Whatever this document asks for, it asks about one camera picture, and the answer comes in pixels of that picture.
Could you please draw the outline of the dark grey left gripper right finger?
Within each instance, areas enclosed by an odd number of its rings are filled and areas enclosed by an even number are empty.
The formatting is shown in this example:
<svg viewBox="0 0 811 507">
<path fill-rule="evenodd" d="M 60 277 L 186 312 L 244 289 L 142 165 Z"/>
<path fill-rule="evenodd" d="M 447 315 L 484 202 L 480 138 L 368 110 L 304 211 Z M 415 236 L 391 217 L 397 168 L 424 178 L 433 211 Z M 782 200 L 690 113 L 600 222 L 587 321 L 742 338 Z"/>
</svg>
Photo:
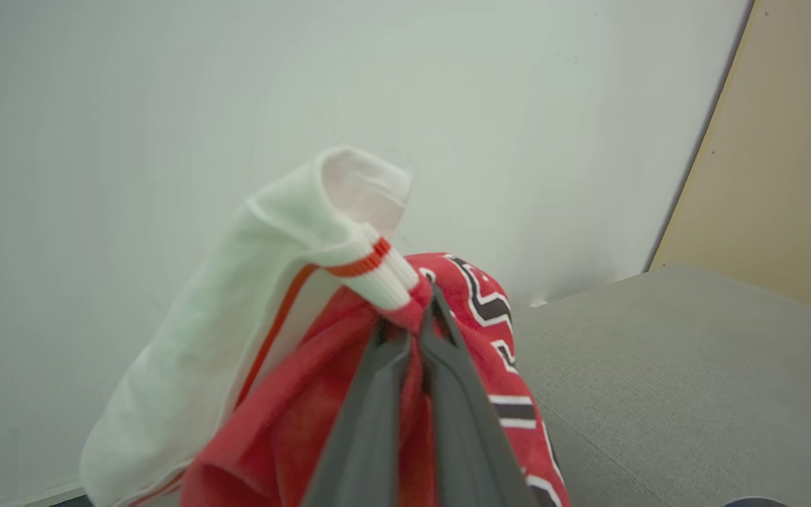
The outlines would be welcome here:
<svg viewBox="0 0 811 507">
<path fill-rule="evenodd" d="M 536 506 L 442 290 L 420 325 L 440 506 Z"/>
</svg>

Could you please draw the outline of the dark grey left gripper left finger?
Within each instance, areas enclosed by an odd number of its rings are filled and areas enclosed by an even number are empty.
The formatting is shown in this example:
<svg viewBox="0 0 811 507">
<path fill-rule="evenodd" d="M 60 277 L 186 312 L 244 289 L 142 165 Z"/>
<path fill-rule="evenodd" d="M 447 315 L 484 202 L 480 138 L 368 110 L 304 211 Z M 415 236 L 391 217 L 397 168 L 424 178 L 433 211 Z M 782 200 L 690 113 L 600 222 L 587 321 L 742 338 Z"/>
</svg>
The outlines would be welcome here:
<svg viewBox="0 0 811 507">
<path fill-rule="evenodd" d="M 397 505 L 399 418 L 410 356 L 408 331 L 377 321 L 303 506 Z"/>
</svg>

